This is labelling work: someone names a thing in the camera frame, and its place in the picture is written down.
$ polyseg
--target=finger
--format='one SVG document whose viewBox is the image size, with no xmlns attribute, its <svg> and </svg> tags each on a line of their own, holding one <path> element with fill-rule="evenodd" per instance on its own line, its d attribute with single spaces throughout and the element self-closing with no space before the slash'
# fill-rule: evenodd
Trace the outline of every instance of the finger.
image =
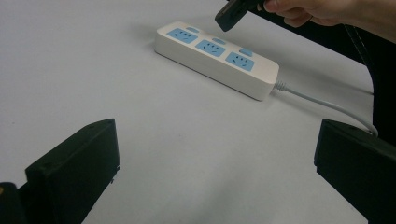
<svg viewBox="0 0 396 224">
<path fill-rule="evenodd" d="M 265 0 L 264 8 L 268 12 L 280 12 L 295 7 L 312 8 L 316 2 L 312 0 Z"/>
<path fill-rule="evenodd" d="M 292 27 L 300 27 L 304 25 L 306 22 L 310 21 L 312 19 L 312 16 L 308 13 L 302 15 L 301 17 L 290 19 L 290 18 L 285 18 L 284 22 Z"/>
<path fill-rule="evenodd" d="M 305 10 L 300 7 L 292 8 L 286 11 L 277 12 L 276 15 L 285 17 L 288 19 L 297 19 L 302 17 L 303 15 L 307 14 Z"/>
</svg>

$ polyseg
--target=power strip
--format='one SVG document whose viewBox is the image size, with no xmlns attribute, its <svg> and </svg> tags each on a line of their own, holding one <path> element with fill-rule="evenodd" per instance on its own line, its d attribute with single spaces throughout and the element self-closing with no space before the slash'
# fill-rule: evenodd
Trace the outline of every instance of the power strip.
<svg viewBox="0 0 396 224">
<path fill-rule="evenodd" d="M 279 65 L 181 21 L 157 30 L 155 51 L 262 101 L 273 89 Z"/>
</svg>

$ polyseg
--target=table surface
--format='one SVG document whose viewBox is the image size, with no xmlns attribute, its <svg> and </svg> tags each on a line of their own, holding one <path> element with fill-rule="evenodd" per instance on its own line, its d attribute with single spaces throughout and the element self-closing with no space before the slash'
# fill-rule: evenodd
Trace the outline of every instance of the table surface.
<svg viewBox="0 0 396 224">
<path fill-rule="evenodd" d="M 323 119 L 287 92 L 255 101 L 153 50 L 184 21 L 280 65 L 279 80 L 370 119 L 367 69 L 226 1 L 1 1 L 0 182 L 83 126 L 114 118 L 121 170 L 84 223 L 348 223 L 366 219 L 316 173 Z"/>
</svg>

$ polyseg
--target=power switch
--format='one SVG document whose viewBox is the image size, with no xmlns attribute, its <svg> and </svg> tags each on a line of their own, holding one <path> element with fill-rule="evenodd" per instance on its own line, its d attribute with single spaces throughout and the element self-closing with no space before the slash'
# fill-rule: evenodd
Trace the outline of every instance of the power switch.
<svg viewBox="0 0 396 224">
<path fill-rule="evenodd" d="M 194 32 L 194 33 L 196 33 L 196 34 L 199 33 L 199 30 L 197 30 L 197 29 L 195 29 L 195 28 L 192 28 L 192 27 L 187 27 L 186 29 L 188 29 L 189 31 Z"/>
<path fill-rule="evenodd" d="M 249 56 L 249 57 L 253 56 L 253 52 L 250 49 L 240 49 L 239 52 L 243 53 L 243 54 L 245 54 L 246 56 Z"/>
<path fill-rule="evenodd" d="M 225 45 L 225 42 L 223 40 L 218 39 L 218 38 L 213 38 L 212 40 L 215 41 L 218 44 Z"/>
</svg>

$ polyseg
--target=power cord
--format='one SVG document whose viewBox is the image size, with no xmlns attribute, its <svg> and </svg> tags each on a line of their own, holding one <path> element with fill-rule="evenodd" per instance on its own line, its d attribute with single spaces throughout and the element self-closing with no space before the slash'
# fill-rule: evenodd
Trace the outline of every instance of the power cord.
<svg viewBox="0 0 396 224">
<path fill-rule="evenodd" d="M 320 105 L 324 105 L 324 106 L 327 106 L 327 107 L 329 107 L 331 109 L 334 109 L 334 110 L 337 110 L 337 111 L 339 111 L 341 113 L 344 113 L 344 114 L 352 117 L 353 119 L 357 120 L 361 124 L 363 124 L 366 128 L 369 129 L 370 133 L 373 136 L 378 137 L 378 130 L 376 129 L 376 127 L 370 121 L 368 121 L 366 119 L 363 119 L 363 118 L 361 118 L 358 115 L 355 115 L 354 113 L 346 110 L 345 108 L 343 108 L 343 107 L 341 107 L 339 105 L 335 105 L 335 104 L 332 104 L 332 103 L 327 102 L 327 101 L 322 101 L 322 100 L 316 99 L 314 97 L 307 96 L 307 95 L 305 95 L 305 94 L 303 94 L 303 93 L 301 93 L 299 91 L 296 91 L 296 90 L 293 90 L 293 89 L 287 87 L 286 83 L 281 82 L 281 81 L 277 81 L 276 82 L 276 84 L 274 86 L 274 89 L 279 90 L 279 91 L 287 91 L 287 92 L 289 92 L 291 94 L 294 94 L 296 96 L 302 97 L 305 100 L 312 101 L 314 103 L 317 103 L 317 104 L 320 104 Z"/>
</svg>

